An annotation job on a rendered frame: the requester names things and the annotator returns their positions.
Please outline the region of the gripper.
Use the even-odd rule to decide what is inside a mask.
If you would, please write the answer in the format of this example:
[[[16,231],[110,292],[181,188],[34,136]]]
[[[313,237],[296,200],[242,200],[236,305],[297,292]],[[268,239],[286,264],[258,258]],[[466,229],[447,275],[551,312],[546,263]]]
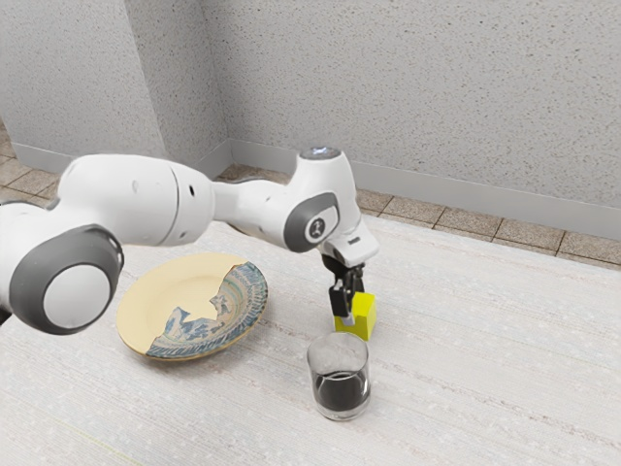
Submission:
[[[364,264],[349,267],[327,254],[322,254],[321,258],[324,266],[335,276],[335,283],[329,288],[333,315],[343,317],[345,326],[353,326],[353,298],[364,291]]]

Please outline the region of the yellow block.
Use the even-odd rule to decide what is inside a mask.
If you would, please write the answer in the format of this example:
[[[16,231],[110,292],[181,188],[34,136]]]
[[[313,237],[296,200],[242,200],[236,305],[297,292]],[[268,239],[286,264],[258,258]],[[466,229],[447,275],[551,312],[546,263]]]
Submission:
[[[352,318],[346,325],[340,316],[334,317],[335,330],[354,334],[368,342],[376,324],[376,297],[373,294],[357,291],[351,303]]]

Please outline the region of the clear glass with dark liquid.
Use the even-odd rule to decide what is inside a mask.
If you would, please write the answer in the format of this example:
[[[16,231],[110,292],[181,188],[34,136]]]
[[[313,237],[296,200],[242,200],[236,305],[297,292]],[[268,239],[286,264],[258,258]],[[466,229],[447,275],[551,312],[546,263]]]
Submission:
[[[358,336],[333,332],[307,349],[313,399],[318,411],[334,421],[352,420],[371,397],[369,350]]]

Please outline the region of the cream plate with blue pattern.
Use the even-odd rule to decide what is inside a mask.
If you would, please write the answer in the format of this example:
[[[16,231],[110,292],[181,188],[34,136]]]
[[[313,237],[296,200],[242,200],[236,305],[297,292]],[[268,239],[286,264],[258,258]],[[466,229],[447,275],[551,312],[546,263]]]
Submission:
[[[191,254],[139,277],[119,302],[116,329],[139,355],[191,360],[241,340],[267,302],[267,281],[249,260],[217,252]]]

